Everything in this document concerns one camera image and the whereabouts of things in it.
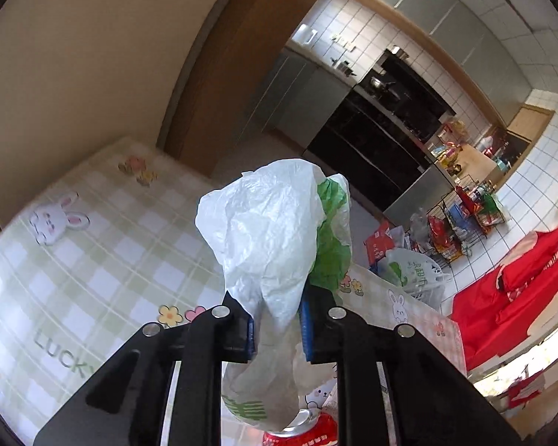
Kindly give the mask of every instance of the crumpled plastic bag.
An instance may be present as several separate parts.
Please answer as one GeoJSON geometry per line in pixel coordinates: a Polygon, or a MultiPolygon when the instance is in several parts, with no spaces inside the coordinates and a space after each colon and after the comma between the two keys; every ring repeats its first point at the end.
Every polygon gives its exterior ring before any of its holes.
{"type": "Polygon", "coordinates": [[[333,376],[332,365],[296,357],[297,312],[309,274],[336,290],[351,264],[349,200],[343,176],[327,180],[316,165],[287,159],[244,173],[199,203],[196,226],[223,268],[225,289],[255,323],[256,356],[227,365],[221,395],[258,429],[286,427],[298,414],[298,394],[333,376]]]}

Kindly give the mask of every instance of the red garment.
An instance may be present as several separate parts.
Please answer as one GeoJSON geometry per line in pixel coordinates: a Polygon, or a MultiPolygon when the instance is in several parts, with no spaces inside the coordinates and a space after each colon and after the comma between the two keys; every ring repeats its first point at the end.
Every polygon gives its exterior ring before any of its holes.
{"type": "Polygon", "coordinates": [[[527,233],[494,270],[453,299],[467,370],[527,339],[527,329],[558,292],[558,228],[527,233]]]}

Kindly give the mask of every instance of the green print on plastic bag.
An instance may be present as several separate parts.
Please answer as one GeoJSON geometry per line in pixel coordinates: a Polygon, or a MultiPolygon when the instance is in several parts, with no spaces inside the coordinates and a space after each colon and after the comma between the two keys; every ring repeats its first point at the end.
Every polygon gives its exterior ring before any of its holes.
{"type": "Polygon", "coordinates": [[[325,179],[317,187],[318,196],[326,215],[317,231],[317,256],[308,276],[317,287],[336,292],[351,263],[351,249],[342,244],[331,229],[331,221],[341,206],[347,203],[347,194],[339,183],[325,179]]]}
{"type": "Polygon", "coordinates": [[[254,421],[266,419],[265,407],[260,401],[247,401],[245,403],[237,403],[233,399],[228,398],[226,395],[221,395],[223,402],[227,409],[236,416],[243,417],[244,419],[251,419],[254,421]]]}

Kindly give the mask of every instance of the countertop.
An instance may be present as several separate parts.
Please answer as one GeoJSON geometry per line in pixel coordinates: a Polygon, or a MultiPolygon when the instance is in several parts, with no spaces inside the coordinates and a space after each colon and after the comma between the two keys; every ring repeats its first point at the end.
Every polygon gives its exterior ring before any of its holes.
{"type": "Polygon", "coordinates": [[[353,88],[353,86],[357,85],[357,80],[355,80],[354,77],[345,76],[344,73],[339,72],[334,67],[331,67],[327,62],[323,61],[323,59],[316,55],[312,50],[307,47],[301,46],[299,43],[293,41],[291,38],[287,41],[285,46],[287,49],[292,50],[292,52],[296,52],[305,59],[314,62],[314,64],[318,65],[323,70],[326,70],[329,74],[337,77],[337,79],[341,80],[341,82],[343,82],[348,87],[353,88]]]}

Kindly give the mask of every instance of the green logo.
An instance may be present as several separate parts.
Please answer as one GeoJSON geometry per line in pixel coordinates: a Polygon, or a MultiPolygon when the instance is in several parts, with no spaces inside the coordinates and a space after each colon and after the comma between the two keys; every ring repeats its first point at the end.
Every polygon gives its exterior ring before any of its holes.
{"type": "Polygon", "coordinates": [[[260,401],[247,401],[245,403],[237,403],[226,395],[221,395],[227,409],[234,416],[243,417],[244,419],[261,420],[266,419],[265,407],[260,401]]]}

